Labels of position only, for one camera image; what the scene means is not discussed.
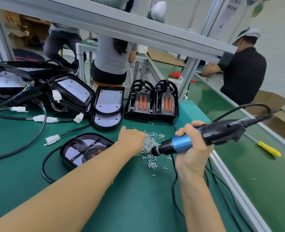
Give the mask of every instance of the white cap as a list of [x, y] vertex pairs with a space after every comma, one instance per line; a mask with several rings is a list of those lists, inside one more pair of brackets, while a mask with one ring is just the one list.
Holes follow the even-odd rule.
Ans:
[[237, 39], [240, 39], [243, 36], [254, 36], [257, 39], [260, 38], [261, 34], [258, 28], [248, 28], [247, 30], [242, 31], [238, 36]]

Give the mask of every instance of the man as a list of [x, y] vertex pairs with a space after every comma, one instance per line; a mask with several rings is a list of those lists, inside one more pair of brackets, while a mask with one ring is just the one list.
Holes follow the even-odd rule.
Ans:
[[229, 65], [209, 63], [202, 71], [203, 77], [223, 71], [224, 85], [220, 91], [238, 105], [252, 102], [264, 81], [267, 62], [254, 48], [258, 38], [260, 32], [256, 28], [242, 31], [233, 43], [238, 49]]
[[[76, 43], [81, 42], [82, 39], [79, 35], [79, 29], [74, 27], [68, 27], [63, 24], [51, 23], [49, 29], [49, 36], [46, 39], [44, 45], [44, 54], [49, 59], [54, 59], [62, 63], [64, 67], [71, 69], [78, 69], [79, 62], [76, 57]], [[75, 60], [69, 63], [59, 55], [59, 50], [62, 49], [63, 45], [68, 45], [69, 48], [75, 54]]]

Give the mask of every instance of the white connector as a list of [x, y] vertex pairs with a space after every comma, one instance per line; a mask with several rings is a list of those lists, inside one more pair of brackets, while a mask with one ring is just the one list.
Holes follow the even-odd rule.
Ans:
[[79, 114], [75, 117], [74, 121], [75, 121], [76, 123], [80, 123], [82, 119], [83, 119], [83, 113], [79, 113]]
[[11, 111], [27, 112], [25, 107], [10, 107]]
[[57, 134], [57, 135], [54, 135], [54, 136], [47, 137], [45, 139], [46, 139], [47, 143], [44, 144], [44, 146], [47, 146], [47, 145], [55, 143], [56, 141], [59, 141], [60, 140], [60, 136]]
[[59, 93], [58, 90], [53, 90], [52, 91], [52, 96], [54, 97], [54, 100], [56, 100], [58, 103], [62, 99], [62, 96], [61, 96], [61, 94]]
[[[38, 122], [44, 122], [44, 118], [45, 118], [44, 115], [38, 115], [38, 116], [33, 117], [33, 120], [38, 121]], [[55, 122], [58, 122], [58, 118], [47, 117], [46, 123], [55, 123]]]

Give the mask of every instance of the stool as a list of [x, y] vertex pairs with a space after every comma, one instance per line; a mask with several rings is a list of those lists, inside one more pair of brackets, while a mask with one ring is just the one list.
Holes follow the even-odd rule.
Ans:
[[104, 83], [100, 83], [97, 81], [93, 81], [93, 86], [95, 87], [95, 89], [97, 89], [98, 86], [109, 86], [109, 87], [122, 87], [123, 84], [119, 84], [119, 85], [111, 85], [111, 84], [104, 84]]

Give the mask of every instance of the black t-shirt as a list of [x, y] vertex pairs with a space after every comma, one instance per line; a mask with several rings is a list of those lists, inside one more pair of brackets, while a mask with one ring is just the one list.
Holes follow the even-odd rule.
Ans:
[[250, 103], [260, 89], [267, 68], [264, 56], [254, 47], [236, 52], [224, 71], [224, 85], [221, 92], [238, 105]]

